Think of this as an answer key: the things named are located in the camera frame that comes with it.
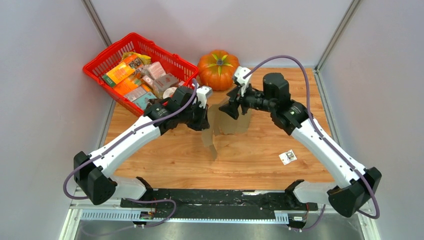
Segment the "brown cardboard box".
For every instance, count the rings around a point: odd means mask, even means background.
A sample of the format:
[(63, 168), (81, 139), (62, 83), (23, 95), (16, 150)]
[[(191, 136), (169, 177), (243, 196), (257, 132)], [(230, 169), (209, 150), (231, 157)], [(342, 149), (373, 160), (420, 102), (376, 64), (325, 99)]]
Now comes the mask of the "brown cardboard box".
[(252, 119), (251, 109), (249, 109), (246, 114), (242, 114), (242, 110), (239, 107), (239, 117), (237, 120), (219, 110), (219, 107), (227, 103), (228, 97), (224, 98), (220, 103), (213, 104), (208, 108), (207, 120), (209, 128), (201, 131), (203, 145), (210, 150), (211, 159), (213, 161), (218, 157), (218, 151), (214, 145), (214, 137), (246, 133)]

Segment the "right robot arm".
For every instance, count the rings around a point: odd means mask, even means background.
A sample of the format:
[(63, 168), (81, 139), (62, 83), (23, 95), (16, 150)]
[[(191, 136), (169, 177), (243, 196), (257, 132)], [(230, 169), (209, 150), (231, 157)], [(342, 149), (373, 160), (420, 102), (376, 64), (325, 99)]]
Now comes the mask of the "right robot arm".
[(248, 110), (270, 113), (273, 123), (305, 146), (327, 169), (332, 183), (296, 180), (286, 189), (285, 203), (293, 209), (303, 204), (330, 205), (340, 215), (351, 217), (371, 199), (382, 178), (376, 167), (366, 168), (351, 158), (310, 118), (308, 109), (291, 99), (290, 85), (281, 73), (268, 73), (263, 77), (263, 89), (257, 90), (250, 79), (236, 73), (232, 77), (235, 88), (227, 93), (228, 103), (219, 107), (233, 119)]

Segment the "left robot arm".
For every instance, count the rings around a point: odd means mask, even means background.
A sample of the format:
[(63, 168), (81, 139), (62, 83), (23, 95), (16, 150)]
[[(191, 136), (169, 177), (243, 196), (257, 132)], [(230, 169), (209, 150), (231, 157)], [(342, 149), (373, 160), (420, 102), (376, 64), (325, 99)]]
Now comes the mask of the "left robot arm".
[(144, 114), (105, 146), (89, 154), (77, 153), (71, 176), (85, 193), (83, 199), (95, 206), (111, 198), (133, 199), (140, 207), (148, 207), (153, 201), (148, 184), (139, 177), (119, 177), (114, 172), (141, 147), (179, 124), (194, 131), (208, 129), (207, 99), (212, 93), (208, 86), (180, 86), (171, 97), (150, 100)]

